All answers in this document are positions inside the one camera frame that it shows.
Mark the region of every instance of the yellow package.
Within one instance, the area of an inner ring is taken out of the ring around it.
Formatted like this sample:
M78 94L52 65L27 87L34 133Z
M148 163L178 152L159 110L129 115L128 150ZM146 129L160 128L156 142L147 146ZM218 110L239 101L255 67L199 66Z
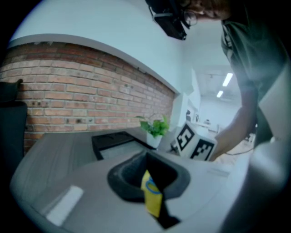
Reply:
M155 217L160 216L163 195L154 183L148 170L146 170L140 187L145 193L145 206L147 211Z

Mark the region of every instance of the fluorescent light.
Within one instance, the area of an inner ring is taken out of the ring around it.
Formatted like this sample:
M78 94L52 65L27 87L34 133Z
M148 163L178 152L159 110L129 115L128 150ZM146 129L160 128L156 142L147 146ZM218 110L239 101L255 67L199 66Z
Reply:
M217 94L217 98L220 98L223 94L223 91L219 91L218 94Z
M223 86L227 86L229 84L229 82L231 81L232 76L233 76L233 73L228 73L226 75L226 79L224 80L222 85Z

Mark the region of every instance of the green plant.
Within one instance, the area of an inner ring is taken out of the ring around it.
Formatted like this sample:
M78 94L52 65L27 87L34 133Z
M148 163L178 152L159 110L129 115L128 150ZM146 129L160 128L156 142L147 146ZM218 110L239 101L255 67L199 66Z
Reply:
M137 116L136 118L146 120L142 116ZM154 120L153 122L151 122L150 120L140 121L140 126L143 130L149 132L153 137L157 137L159 135L164 136L169 130L168 120L167 120L167 117L164 115L163 115L163 121L161 120Z

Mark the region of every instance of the ceiling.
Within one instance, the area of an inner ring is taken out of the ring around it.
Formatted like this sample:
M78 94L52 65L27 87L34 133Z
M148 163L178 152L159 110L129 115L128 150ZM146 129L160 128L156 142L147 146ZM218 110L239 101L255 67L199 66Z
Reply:
M208 67L207 70L197 72L196 76L201 96L233 103L241 102L240 89L235 75L233 75L228 86L222 86L227 73L233 73L228 66ZM216 97L219 91L223 91L221 98Z

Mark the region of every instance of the gray table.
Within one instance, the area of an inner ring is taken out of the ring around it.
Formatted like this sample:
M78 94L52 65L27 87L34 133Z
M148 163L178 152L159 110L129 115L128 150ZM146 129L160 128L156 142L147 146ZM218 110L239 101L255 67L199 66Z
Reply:
M146 133L140 128L126 131L145 142ZM106 179L108 170L145 149L133 142L122 149L115 148L115 152L122 156L97 161L91 137L112 132L118 131L45 134L24 157L11 180L10 190L26 215L43 231L63 233L163 231L146 212L142 203L125 202L110 189ZM204 232L215 232L239 192L248 156L238 161L239 169L231 172L232 166L194 161L167 153L173 139L174 132L168 133L162 139L158 153L185 167L191 175L191 182L180 198L166 201L169 213L181 221L188 222L188 219L198 213L203 215L203 210L209 211L211 206L220 208L219 212L210 210L214 219L209 226L204 226L211 229ZM46 220L45 212L71 185L82 188L84 195L62 227L58 228ZM207 222L206 218L207 216L196 218L196 221L200 219L197 222L198 229L201 229L202 219L204 223Z

